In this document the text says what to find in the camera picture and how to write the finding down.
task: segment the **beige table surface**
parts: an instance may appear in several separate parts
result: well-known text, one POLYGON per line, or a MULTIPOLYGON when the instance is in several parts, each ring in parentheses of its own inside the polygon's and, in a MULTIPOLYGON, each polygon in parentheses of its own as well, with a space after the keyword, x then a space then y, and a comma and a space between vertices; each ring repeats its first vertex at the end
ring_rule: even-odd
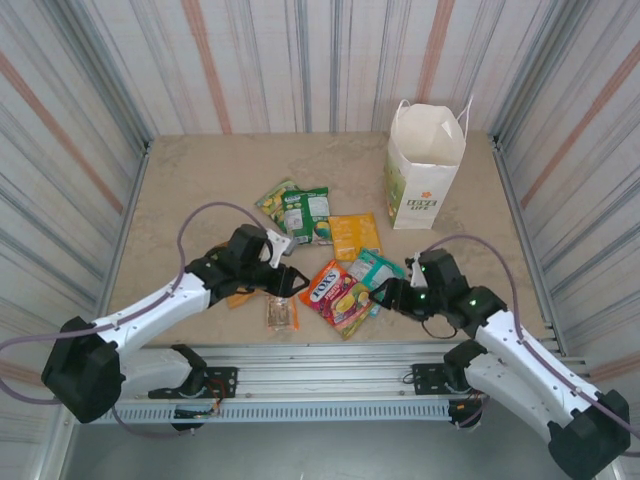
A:
MULTIPOLYGON (((329 187, 335 215, 373 211, 385 255, 403 259, 455 233, 480 236, 498 248, 511 266, 523 324, 534 335, 545 330, 531 279, 511 220, 491 149, 484 133, 470 134, 462 166, 432 230, 392 230, 387 217, 383 162, 387 137, 376 133, 167 136, 158 138, 149 159, 110 311, 119 310, 166 284, 178 268, 176 234, 184 218, 206 202, 225 200, 271 220, 253 206, 285 177, 304 189, 329 187)), ((184 238, 187 259, 229 239, 246 223, 241 213, 214 208, 199 214, 184 238)), ((469 241, 447 246, 471 285, 486 285, 511 305, 505 274, 493 254, 469 241)), ((331 246, 301 246, 285 263, 313 277, 333 258, 331 246)), ((154 344, 326 343, 341 337, 316 312, 298 301, 300 329, 266 328, 266 299, 260 295, 229 310, 221 302, 183 320, 154 344)), ((429 322, 436 335, 451 332, 444 318, 429 322)), ((464 339, 464 333, 458 337, 464 339)), ((350 342, 428 341, 420 324, 382 310, 368 318, 350 342)))

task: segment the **orange snack package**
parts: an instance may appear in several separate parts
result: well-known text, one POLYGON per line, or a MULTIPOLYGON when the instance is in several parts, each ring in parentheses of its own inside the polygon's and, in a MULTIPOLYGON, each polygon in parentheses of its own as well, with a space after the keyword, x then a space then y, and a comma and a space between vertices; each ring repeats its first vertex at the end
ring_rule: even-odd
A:
POLYGON ((382 255, 382 245, 373 213, 329 217, 329 225, 336 260, 355 262, 363 248, 382 255))
POLYGON ((258 293, 260 293, 259 290, 253 293, 236 293, 235 295, 231 295, 227 297, 227 306, 231 309, 241 307, 247 303, 249 299, 258 295, 258 293))
POLYGON ((345 340, 354 334, 373 308, 367 287, 335 260, 315 276, 299 298, 322 315, 345 340))

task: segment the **paper bag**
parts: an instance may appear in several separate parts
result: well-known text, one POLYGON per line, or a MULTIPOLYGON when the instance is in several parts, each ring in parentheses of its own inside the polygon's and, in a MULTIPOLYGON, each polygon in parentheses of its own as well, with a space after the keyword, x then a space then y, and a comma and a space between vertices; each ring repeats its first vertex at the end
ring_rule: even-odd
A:
POLYGON ((432 227, 464 154, 470 106, 456 118, 447 107, 400 102, 385 165, 394 229, 432 227), (465 112, 463 133, 458 120, 465 112))

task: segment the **logo on paper bag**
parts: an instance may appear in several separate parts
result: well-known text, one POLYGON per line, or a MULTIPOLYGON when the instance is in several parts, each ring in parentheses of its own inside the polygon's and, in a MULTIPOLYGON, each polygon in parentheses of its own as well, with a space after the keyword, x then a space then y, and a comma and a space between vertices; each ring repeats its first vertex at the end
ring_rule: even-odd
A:
POLYGON ((437 200, 407 200, 407 206, 411 208, 411 210, 428 210, 429 207, 435 207, 437 203, 437 200))

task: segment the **corrugated metal wall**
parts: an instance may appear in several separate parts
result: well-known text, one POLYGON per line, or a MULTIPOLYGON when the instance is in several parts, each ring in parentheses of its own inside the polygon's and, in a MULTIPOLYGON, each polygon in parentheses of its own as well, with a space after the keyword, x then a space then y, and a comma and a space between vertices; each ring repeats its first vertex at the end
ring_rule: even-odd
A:
POLYGON ((500 132, 569 352, 640 422, 640 2, 576 2, 500 132))
POLYGON ((72 0, 153 135, 387 130, 402 98, 487 130, 556 0, 72 0))
MULTIPOLYGON (((0 2, 0 340, 95 314, 143 147, 57 13, 54 2, 0 2)), ((8 349, 0 375, 44 397, 50 348, 8 349)), ((2 395, 0 478, 34 466, 48 408, 2 395)))

